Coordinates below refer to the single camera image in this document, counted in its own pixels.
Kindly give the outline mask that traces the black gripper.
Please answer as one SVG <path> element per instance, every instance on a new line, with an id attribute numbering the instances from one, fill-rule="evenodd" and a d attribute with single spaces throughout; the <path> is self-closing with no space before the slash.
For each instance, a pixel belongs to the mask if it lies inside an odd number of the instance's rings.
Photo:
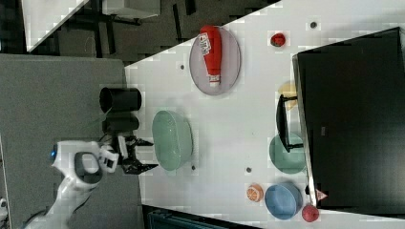
<path id="1" fill-rule="evenodd" d="M 117 136 L 117 145 L 120 154 L 120 165 L 125 174 L 140 175 L 157 167 L 157 164 L 136 164 L 136 156 L 132 151 L 128 150 L 124 136 Z M 136 138 L 134 146 L 154 146 L 154 143 L 142 138 Z"/>

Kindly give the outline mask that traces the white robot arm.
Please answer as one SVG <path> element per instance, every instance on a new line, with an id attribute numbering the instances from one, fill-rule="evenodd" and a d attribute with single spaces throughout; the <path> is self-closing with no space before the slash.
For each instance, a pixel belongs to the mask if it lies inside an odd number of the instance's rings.
<path id="1" fill-rule="evenodd" d="M 105 173 L 112 174 L 120 166 L 124 174 L 140 175 L 157 167 L 143 164 L 136 156 L 137 146 L 153 143 L 136 136 L 117 135 L 111 142 L 63 140 L 53 146 L 52 166 L 63 179 L 49 210 L 27 219 L 21 229 L 69 229 L 68 222 L 99 185 Z"/>

